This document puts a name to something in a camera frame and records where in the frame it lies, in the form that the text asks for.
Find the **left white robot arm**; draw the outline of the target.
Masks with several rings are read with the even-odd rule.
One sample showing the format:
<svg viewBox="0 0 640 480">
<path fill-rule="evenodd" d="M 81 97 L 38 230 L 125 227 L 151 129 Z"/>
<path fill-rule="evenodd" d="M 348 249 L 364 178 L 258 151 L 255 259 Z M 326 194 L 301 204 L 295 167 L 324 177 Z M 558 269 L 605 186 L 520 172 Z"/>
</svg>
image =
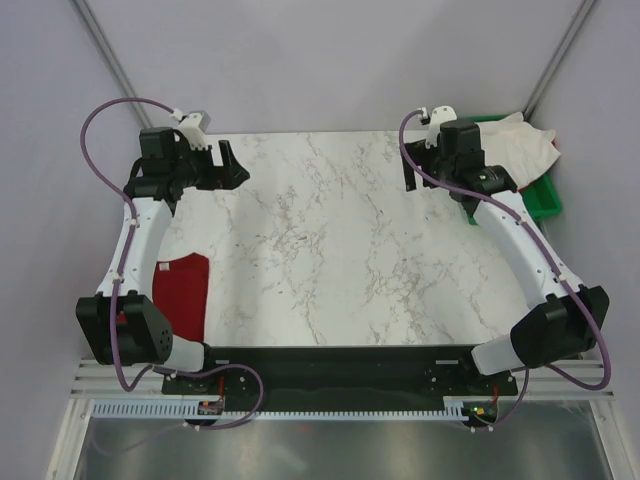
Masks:
<svg viewBox="0 0 640 480">
<path fill-rule="evenodd" d="M 190 387 L 208 393 L 220 371 L 205 360 L 204 344 L 179 337 L 154 305 L 156 262 L 185 190 L 235 190 L 250 174 L 227 140 L 218 143 L 220 165 L 211 147 L 192 148 L 177 129 L 145 129 L 139 142 L 141 156 L 122 191 L 124 219 L 113 258 L 95 294 L 77 301 L 76 318 L 99 364 L 182 370 Z"/>
</svg>

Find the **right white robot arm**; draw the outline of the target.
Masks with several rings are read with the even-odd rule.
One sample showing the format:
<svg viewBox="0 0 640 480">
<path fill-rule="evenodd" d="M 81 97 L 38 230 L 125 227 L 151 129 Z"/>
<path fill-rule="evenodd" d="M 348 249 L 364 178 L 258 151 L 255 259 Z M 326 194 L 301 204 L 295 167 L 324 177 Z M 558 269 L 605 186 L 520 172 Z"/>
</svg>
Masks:
<svg viewBox="0 0 640 480">
<path fill-rule="evenodd" d="M 561 261 L 528 213 L 521 193 L 501 166 L 489 165 L 480 128 L 469 119 L 437 122 L 423 117 L 426 139 L 399 141 L 406 188 L 421 180 L 442 188 L 498 246 L 525 296 L 528 311 L 511 330 L 475 346 L 469 362 L 458 368 L 467 392 L 483 392 L 494 374 L 547 367 L 571 376 L 557 361 L 600 351 L 604 368 L 595 389 L 610 381 L 611 360 L 601 333 L 609 297 L 600 286 L 587 286 Z"/>
</svg>

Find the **white t shirt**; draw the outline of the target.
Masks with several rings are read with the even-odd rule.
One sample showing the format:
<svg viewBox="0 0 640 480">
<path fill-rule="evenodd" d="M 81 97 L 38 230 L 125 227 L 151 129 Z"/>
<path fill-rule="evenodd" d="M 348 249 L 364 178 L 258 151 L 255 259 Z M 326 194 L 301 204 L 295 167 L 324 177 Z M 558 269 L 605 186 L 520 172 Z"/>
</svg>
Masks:
<svg viewBox="0 0 640 480">
<path fill-rule="evenodd" d="M 547 173 L 560 158 L 555 130 L 540 130 L 513 113 L 497 121 L 480 122 L 481 145 L 488 166 L 501 166 L 519 190 Z"/>
</svg>

